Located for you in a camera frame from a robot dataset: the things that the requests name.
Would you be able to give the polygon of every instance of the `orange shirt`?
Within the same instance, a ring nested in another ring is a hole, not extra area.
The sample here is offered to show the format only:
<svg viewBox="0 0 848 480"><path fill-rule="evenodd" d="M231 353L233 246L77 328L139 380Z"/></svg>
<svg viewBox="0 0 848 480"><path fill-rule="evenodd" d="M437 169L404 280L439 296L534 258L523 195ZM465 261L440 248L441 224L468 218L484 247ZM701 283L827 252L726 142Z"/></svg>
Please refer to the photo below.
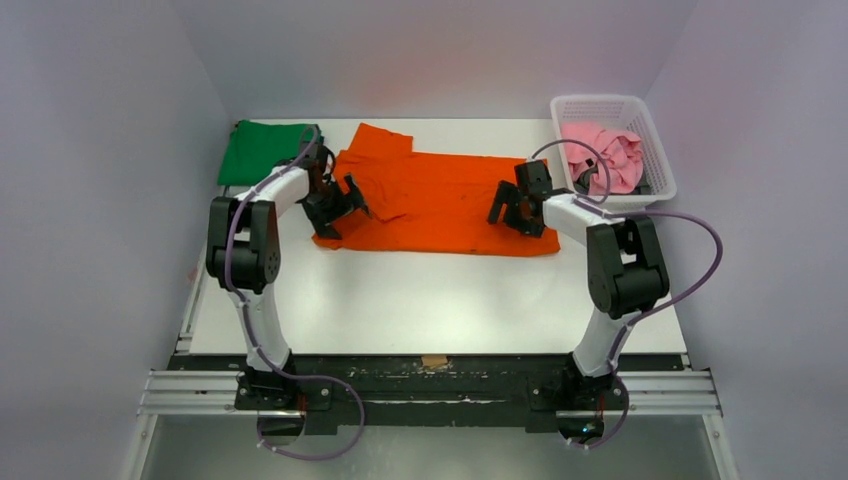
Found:
<svg viewBox="0 0 848 480"><path fill-rule="evenodd" d="M515 182L524 159L419 153L412 137L360 124L339 153L335 177L353 175L372 218L357 210L333 226L341 240L316 244L351 250L470 253L531 257L559 251L556 232L520 234L486 217L498 182Z"/></svg>

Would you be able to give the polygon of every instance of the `white tabletop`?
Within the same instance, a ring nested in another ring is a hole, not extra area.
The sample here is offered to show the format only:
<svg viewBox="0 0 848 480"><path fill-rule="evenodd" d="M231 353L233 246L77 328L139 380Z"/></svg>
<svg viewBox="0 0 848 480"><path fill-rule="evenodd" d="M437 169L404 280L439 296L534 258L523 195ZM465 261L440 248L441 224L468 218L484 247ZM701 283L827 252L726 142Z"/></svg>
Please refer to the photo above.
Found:
<svg viewBox="0 0 848 480"><path fill-rule="evenodd" d="M318 123L333 151L361 121L412 135L422 152L526 157L554 139L550 120L292 119ZM549 149L555 186L559 154ZM508 258L325 250L312 243L303 210L279 220L282 268L275 282L283 335L296 353L566 353L593 310L586 250L560 235L556 255ZM200 279L192 354L243 354L236 309L215 279ZM673 308L639 324L626 353L683 353Z"/></svg>

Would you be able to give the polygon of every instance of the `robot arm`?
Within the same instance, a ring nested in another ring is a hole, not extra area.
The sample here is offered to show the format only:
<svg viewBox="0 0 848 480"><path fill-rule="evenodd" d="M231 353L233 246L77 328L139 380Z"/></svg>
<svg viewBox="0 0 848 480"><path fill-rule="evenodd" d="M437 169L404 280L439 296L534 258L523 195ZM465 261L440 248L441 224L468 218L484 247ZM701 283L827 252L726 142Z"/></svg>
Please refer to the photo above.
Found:
<svg viewBox="0 0 848 480"><path fill-rule="evenodd" d="M489 214L524 234L541 236L545 228L563 233L586 247L588 284L594 311L572 359L577 383L611 382L621 348L630 334L627 322L653 308L668 294L669 281L653 222L612 218L609 212L577 204L578 196L555 190L542 161L515 167L516 182L501 182ZM625 263L622 254L633 257Z"/></svg>
<svg viewBox="0 0 848 480"><path fill-rule="evenodd" d="M212 277L218 279L221 288L228 290L236 306L248 345L247 365L253 370L271 372L258 352L250 348L252 345L262 345L262 350L275 365L285 366L290 355L288 343L280 329L273 292L273 283L280 267L277 218L294 204L300 203L317 235L340 238L332 222L357 208L368 213L362 193L350 175L345 177L349 191L342 193L332 176L324 173L328 157L329 150L320 141L315 142L299 166L284 171L282 175L281 170L286 167L275 167L268 179L260 182L266 183L273 178L248 201L236 226L237 232L248 233L248 239L236 239L233 242L230 278L238 292L227 288L224 279L225 255L234 213L248 193L235 198L217 197L212 200L206 269ZM247 307L255 338L249 336L242 306Z"/></svg>

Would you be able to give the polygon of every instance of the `purple cable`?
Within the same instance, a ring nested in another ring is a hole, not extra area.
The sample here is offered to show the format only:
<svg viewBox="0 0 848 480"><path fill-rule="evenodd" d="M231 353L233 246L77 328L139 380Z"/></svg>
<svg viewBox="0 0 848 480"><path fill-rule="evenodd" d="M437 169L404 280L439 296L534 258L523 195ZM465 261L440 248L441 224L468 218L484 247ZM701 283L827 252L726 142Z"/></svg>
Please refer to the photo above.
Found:
<svg viewBox="0 0 848 480"><path fill-rule="evenodd" d="M356 404L359 407L359 426L356 429L353 438L350 439L347 445L332 453L326 453L322 455L304 455L301 453L289 452L287 450L272 446L262 437L262 431L259 428L259 423L257 422L256 432L259 436L259 445L279 455L295 458L297 460L306 460L314 462L321 460L331 460L333 458L340 457L341 455L347 453L348 450L353 448L354 445L356 445L356 442L359 441L359 437L362 436L362 432L365 430L365 405L362 403L362 398L359 397L359 394L356 393L356 390L354 390L353 387L350 386L350 384L345 383L344 381L339 380L338 378L330 377L327 375L292 375L288 372L283 371L281 367L274 365L274 362L272 362L268 355L265 353L265 351L262 350L262 345L259 345L259 342L256 339L256 334L253 331L253 325L250 322L250 311L247 305L247 297L235 288L232 281L233 243L235 241L236 226L238 225L242 212L244 212L245 206L253 197L256 196L256 194L258 194L263 188L267 187L271 182L282 177L292 168L300 165L300 163L303 161L303 158L306 156L306 153L312 148L313 145L315 145L315 142L318 140L318 129L314 125L311 126L311 129L309 131L312 132L312 139L309 140L309 143L306 145L306 148L304 148L293 161L291 161L288 165L282 168L277 174L268 176L267 178L256 184L256 186L251 188L247 195L244 197L244 199L239 203L238 208L236 208L236 211L233 214L232 223L230 224L230 231L227 234L227 249L224 254L224 283L227 285L227 289L235 293L236 296L239 297L239 300L241 300L242 302L244 329L245 332L247 332L247 337L250 340L251 346L256 350L256 354L259 356L259 358L263 362L265 362L265 364L268 365L268 367L273 370L274 373L280 375L283 378L295 381L332 382L344 387L345 391L349 392L353 396L354 400L356 400Z"/></svg>
<svg viewBox="0 0 848 480"><path fill-rule="evenodd" d="M698 279L697 282L693 283L692 286L687 288L686 290L680 292L679 295L676 295L671 298L671 300L663 303L662 305L656 306L647 312L642 312L639 315L631 318L629 322L625 325L626 328L632 328L637 323L641 322L645 318L659 312L665 310L666 308L681 302L683 299L695 293L696 290L701 288L701 286L707 283L707 280L713 276L715 271L718 269L718 265L721 263L722 257L724 257L724 243L721 241L721 236L719 236L718 232L715 228L712 227L706 220L698 218L694 215L690 215L688 213L680 213L680 212L669 212L664 210L648 210L644 212L627 212L627 213L617 213L611 215L610 218L632 218L632 217L672 217L672 218L680 218L683 220L687 220L689 222L695 223L703 227L707 232L709 232L710 236L713 237L713 242L716 245L716 254L715 258L713 258L713 263L710 264L710 268L707 269L706 273ZM622 339L624 337L625 329L619 331L618 337L616 341L613 343L612 349L610 350L610 356L614 356L616 349L619 344L621 344Z"/></svg>
<svg viewBox="0 0 848 480"><path fill-rule="evenodd" d="M595 200L594 198L592 198L588 195L584 195L582 193L575 192L575 194L577 195L577 198L582 198L583 200L586 200L589 203L594 203L595 205L600 205L600 204L606 202L607 199L609 198L610 188L611 188L609 182L610 182L610 179L612 178L610 176L610 173L609 173L609 166L607 165L607 161L604 160L604 157L602 157L601 154L597 150L595 150L594 147L589 145L588 143L583 143L580 140L573 140L571 138L561 138L559 140L554 140L554 141L548 142L548 143L542 145L541 147L539 147L538 149L536 149L536 151L533 153L533 155L530 155L530 159L535 160L536 157L538 157L540 153L544 152L545 150L547 150L550 147L553 147L554 145L559 145L560 143L573 143L575 145L580 145L581 147L585 148L586 150L589 150L590 152L592 152L593 155L595 155L595 158L598 159L598 163L601 164L601 167L604 168L604 175L606 175L606 178L607 178L607 185L604 187L604 195L600 198L600 200ZM568 165L567 165L568 162L566 161L565 163L566 163L566 165L563 165L563 168L568 169Z"/></svg>

